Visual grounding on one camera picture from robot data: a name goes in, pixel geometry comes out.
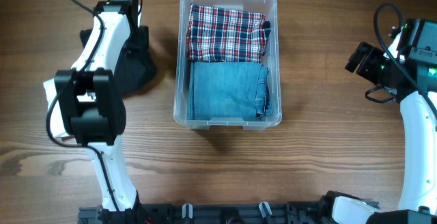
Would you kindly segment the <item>blue denim jeans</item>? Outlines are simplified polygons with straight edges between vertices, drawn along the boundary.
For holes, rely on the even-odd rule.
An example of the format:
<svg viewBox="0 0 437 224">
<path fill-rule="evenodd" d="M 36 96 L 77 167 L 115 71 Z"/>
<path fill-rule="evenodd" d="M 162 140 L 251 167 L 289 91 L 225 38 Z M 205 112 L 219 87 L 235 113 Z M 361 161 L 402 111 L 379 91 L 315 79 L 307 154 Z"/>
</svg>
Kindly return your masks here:
<svg viewBox="0 0 437 224">
<path fill-rule="evenodd" d="M 187 119 L 262 121 L 272 113 L 268 76 L 269 68 L 260 63 L 191 64 Z"/>
</svg>

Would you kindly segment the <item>red blue plaid cloth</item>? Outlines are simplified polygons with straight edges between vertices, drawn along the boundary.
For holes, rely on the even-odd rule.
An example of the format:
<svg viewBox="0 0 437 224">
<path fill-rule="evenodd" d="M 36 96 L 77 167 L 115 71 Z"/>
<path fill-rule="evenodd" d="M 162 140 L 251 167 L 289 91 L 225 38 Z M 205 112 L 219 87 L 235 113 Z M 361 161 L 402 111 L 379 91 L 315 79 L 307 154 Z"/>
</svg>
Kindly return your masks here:
<svg viewBox="0 0 437 224">
<path fill-rule="evenodd" d="M 271 31 L 265 14 L 192 4 L 186 56 L 192 62 L 259 63 Z"/>
</svg>

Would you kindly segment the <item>black garment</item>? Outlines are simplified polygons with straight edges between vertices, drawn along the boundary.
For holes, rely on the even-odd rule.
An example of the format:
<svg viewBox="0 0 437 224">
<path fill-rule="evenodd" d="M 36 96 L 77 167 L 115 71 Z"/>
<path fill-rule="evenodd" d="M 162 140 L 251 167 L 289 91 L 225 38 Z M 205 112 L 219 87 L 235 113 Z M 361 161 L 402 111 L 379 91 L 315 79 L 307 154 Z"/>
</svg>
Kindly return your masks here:
<svg viewBox="0 0 437 224">
<path fill-rule="evenodd" d="M 149 28 L 140 26 L 138 38 L 125 41 L 110 85 L 118 96 L 135 92 L 151 81 L 157 73 L 157 67 L 149 52 Z"/>
</svg>

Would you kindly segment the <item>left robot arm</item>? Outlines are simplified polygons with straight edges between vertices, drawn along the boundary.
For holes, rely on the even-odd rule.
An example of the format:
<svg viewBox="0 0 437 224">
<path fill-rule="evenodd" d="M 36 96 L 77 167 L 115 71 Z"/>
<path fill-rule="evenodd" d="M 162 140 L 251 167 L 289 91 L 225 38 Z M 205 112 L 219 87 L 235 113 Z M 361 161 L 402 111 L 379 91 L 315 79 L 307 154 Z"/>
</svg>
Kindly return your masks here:
<svg viewBox="0 0 437 224">
<path fill-rule="evenodd" d="M 73 148 L 83 148 L 94 164 L 102 191 L 102 209 L 111 214 L 132 212 L 138 195 L 122 152 L 126 109 L 117 67 L 123 49 L 139 40 L 142 0 L 106 0 L 88 9 L 94 26 L 81 56 L 53 79 L 46 132 L 56 140 L 52 125 L 74 137 Z"/>
</svg>

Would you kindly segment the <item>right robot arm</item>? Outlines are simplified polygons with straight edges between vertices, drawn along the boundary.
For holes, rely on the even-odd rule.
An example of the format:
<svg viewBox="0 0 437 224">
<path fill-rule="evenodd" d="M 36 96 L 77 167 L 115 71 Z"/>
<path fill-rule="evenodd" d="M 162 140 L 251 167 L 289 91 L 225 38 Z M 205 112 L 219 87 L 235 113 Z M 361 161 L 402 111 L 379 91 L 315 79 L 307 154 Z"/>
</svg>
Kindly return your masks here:
<svg viewBox="0 0 437 224">
<path fill-rule="evenodd" d="M 365 42 L 346 70 L 389 92 L 404 123 L 404 183 L 396 211 L 383 212 L 358 197 L 328 192 L 318 218 L 334 223 L 436 222 L 436 23 L 408 19 L 393 28 L 386 51 Z"/>
</svg>

